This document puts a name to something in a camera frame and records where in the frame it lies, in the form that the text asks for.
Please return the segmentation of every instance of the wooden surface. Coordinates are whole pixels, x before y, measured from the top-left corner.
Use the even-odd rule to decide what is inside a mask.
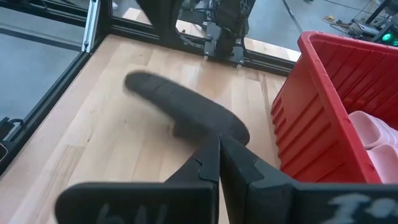
[[[124,13],[123,18],[150,24],[144,12],[134,8],[128,9]],[[205,31],[199,25],[196,24],[177,20],[175,26],[178,29],[178,31],[186,34],[194,35],[197,37],[204,37],[206,35]],[[275,57],[291,60],[294,62],[296,62],[301,56],[301,53],[298,51],[287,49],[284,47],[279,47],[273,44],[264,43],[250,38],[245,38],[244,44],[248,50],[253,50],[256,52],[260,52],[262,54],[272,55]]]
[[[269,111],[285,78],[111,35],[0,178],[0,223],[55,223],[54,201],[70,185],[164,181],[188,159],[195,146],[169,134],[168,117],[124,91],[124,76],[137,69],[234,112],[249,128],[248,148],[279,166]]]

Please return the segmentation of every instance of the concrete floor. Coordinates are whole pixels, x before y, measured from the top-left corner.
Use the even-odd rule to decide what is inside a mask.
[[[87,7],[87,0],[69,0]],[[349,22],[365,6],[359,18],[377,6],[368,0],[286,0],[303,30],[320,30],[332,34],[344,33],[332,29],[321,20],[332,15]],[[119,9],[115,16],[122,16],[130,7],[138,8],[135,0],[115,0]],[[289,16],[282,0],[257,0],[249,17],[248,37],[274,45],[299,50],[299,30]],[[81,45],[84,29],[61,22],[0,8],[0,28],[30,32],[45,38],[72,45]],[[77,51],[61,49],[45,44],[0,35],[0,119],[3,116],[24,118],[41,99],[54,81],[78,54]]]

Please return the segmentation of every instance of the red plastic bin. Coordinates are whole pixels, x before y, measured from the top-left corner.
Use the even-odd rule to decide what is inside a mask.
[[[381,183],[348,113],[398,129],[398,48],[304,32],[273,102],[280,169],[304,182]]]

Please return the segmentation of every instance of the green light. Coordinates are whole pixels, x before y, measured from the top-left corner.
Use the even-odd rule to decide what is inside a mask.
[[[392,38],[392,34],[385,34],[382,38],[383,41],[388,41]]]

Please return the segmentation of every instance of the pink object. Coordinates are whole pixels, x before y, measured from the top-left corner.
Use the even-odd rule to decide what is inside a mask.
[[[396,144],[396,138],[390,131],[390,127],[379,118],[375,118],[362,111],[354,111],[350,118],[365,149],[371,149],[381,144]]]
[[[396,148],[398,148],[398,131],[395,130],[394,128],[391,128],[391,127],[388,126],[386,123],[384,123],[384,124],[388,127],[388,130],[390,131],[390,134],[391,134],[391,135],[394,137],[394,139],[396,140],[394,146],[395,146]]]
[[[398,183],[397,149],[389,144],[382,144],[367,152],[379,174],[381,182],[383,184]]]

